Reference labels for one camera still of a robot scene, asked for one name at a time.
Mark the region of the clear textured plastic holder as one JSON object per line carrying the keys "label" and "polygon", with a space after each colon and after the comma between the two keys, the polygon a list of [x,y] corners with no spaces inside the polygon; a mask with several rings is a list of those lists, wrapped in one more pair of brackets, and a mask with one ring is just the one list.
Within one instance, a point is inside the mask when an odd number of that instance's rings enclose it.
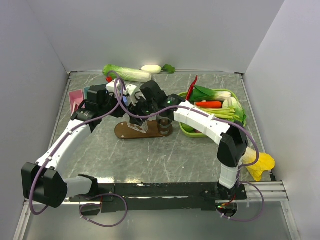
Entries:
{"label": "clear textured plastic holder", "polygon": [[135,124],[135,123],[128,122],[127,126],[130,129],[133,129],[133,130],[135,130],[137,132],[140,132],[142,134],[146,134],[147,131],[149,130],[148,123],[146,121],[142,121],[140,124]]}

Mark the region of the dark glass cup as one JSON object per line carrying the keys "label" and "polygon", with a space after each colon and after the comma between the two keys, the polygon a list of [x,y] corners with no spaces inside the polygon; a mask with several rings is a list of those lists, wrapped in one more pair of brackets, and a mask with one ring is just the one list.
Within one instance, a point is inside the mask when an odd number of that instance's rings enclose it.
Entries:
{"label": "dark glass cup", "polygon": [[169,136],[172,133],[172,121],[168,117],[163,117],[161,115],[156,116],[158,132],[162,136]]}

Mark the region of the yellow cabbage by arm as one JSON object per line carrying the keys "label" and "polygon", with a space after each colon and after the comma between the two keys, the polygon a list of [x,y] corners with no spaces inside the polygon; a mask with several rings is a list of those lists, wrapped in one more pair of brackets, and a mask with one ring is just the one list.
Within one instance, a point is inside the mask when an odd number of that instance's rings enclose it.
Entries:
{"label": "yellow cabbage by arm", "polygon": [[[251,164],[256,160],[256,151],[250,147],[246,149],[242,157],[243,164]],[[267,153],[260,152],[259,159],[256,164],[247,166],[246,169],[256,182],[261,181],[262,174],[265,171],[272,170],[276,165],[275,160]]]}

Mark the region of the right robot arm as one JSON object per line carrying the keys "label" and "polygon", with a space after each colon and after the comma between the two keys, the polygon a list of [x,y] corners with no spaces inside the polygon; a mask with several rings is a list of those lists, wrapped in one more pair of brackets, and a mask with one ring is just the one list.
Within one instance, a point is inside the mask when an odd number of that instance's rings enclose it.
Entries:
{"label": "right robot arm", "polygon": [[140,87],[127,85],[124,96],[128,98],[133,121],[158,115],[188,125],[213,140],[218,145],[217,159],[221,163],[218,193],[223,199],[230,199],[236,193],[242,157],[248,147],[242,123],[224,122],[177,94],[166,95],[153,80]]}

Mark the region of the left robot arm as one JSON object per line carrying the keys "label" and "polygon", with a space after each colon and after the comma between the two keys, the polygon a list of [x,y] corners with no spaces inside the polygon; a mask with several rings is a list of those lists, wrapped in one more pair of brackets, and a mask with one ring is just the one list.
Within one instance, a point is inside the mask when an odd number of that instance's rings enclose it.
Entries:
{"label": "left robot arm", "polygon": [[42,213],[36,211],[34,202],[45,208],[57,208],[66,198],[82,195],[87,201],[93,201],[98,197],[99,184],[95,177],[80,174],[64,179],[62,172],[70,157],[103,118],[124,116],[121,104],[125,95],[127,88],[122,81],[91,86],[87,98],[73,112],[57,141],[35,163],[27,162],[22,167],[23,196],[29,200],[34,215]]}

